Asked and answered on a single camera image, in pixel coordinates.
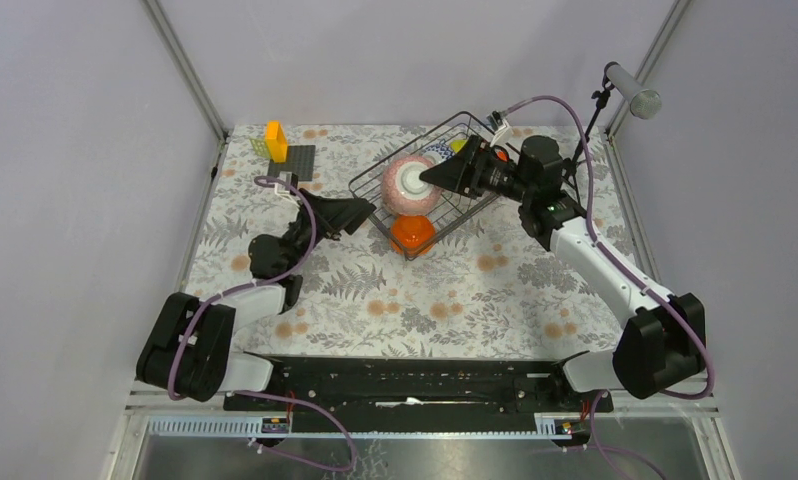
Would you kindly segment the pink patterned bowl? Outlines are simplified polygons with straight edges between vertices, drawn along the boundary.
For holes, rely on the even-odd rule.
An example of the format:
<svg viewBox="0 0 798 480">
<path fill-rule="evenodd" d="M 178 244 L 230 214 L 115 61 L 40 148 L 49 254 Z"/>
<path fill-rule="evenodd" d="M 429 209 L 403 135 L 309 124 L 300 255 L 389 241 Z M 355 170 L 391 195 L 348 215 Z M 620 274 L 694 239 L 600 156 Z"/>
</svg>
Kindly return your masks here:
<svg viewBox="0 0 798 480">
<path fill-rule="evenodd" d="M 381 176 L 383 207 L 394 216 L 426 216 L 437 205 L 441 189 L 420 175 L 435 164 L 424 156 L 411 155 L 392 160 Z"/>
</svg>

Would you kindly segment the orange bowl front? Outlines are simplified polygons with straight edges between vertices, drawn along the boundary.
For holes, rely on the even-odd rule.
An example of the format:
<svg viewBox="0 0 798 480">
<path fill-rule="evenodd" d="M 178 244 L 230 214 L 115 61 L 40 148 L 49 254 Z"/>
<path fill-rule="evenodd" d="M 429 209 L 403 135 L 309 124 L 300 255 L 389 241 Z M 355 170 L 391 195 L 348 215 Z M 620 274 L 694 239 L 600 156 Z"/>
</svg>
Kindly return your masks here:
<svg viewBox="0 0 798 480">
<path fill-rule="evenodd" d="M 395 252 L 416 257 L 433 248 L 436 230 L 426 216 L 400 215 L 391 226 L 391 234 L 391 248 Z"/>
</svg>

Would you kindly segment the blue white patterned bowl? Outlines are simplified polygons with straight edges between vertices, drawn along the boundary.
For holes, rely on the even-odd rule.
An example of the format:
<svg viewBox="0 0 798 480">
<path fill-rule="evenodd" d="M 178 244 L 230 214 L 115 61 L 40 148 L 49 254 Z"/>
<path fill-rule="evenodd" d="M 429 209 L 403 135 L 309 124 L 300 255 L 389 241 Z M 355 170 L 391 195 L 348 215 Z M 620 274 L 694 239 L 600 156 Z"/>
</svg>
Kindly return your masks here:
<svg viewBox="0 0 798 480">
<path fill-rule="evenodd" d="M 440 164 L 450 159 L 454 154 L 455 152 L 452 148 L 444 144 L 429 145 L 422 151 L 422 156 L 434 164 Z"/>
</svg>

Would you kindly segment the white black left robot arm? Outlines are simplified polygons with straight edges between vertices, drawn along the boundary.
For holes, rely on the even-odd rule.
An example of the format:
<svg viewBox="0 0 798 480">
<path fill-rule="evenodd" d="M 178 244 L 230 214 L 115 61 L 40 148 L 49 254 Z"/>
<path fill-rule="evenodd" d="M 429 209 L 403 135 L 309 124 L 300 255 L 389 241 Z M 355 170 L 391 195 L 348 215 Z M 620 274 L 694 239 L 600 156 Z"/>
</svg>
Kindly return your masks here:
<svg viewBox="0 0 798 480">
<path fill-rule="evenodd" d="M 170 294 L 136 364 L 137 380 L 176 399 L 207 401 L 223 386 L 237 329 L 284 313 L 298 301 L 299 268 L 322 240 L 353 234 L 376 207 L 362 198 L 330 199 L 296 192 L 298 213 L 281 235 L 260 234 L 247 251 L 251 279 L 206 301 Z"/>
</svg>

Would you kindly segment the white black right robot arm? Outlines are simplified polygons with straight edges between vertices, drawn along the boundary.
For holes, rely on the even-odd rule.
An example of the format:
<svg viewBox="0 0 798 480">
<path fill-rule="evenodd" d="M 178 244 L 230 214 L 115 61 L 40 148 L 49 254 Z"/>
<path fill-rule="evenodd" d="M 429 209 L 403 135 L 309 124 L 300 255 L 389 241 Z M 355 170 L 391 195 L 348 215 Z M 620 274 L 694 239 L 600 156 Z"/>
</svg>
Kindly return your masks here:
<svg viewBox="0 0 798 480">
<path fill-rule="evenodd" d="M 572 412 L 599 390 L 623 389 L 645 399 L 713 367 L 705 347 L 705 310 L 693 294 L 676 295 L 623 258 L 600 236 L 582 206 L 563 188 L 567 166 L 558 143 L 524 140 L 516 160 L 472 135 L 463 147 L 419 175 L 420 181 L 467 198 L 494 193 L 517 202 L 527 235 L 573 268 L 622 326 L 612 349 L 565 359 L 548 386 L 550 402 Z"/>
</svg>

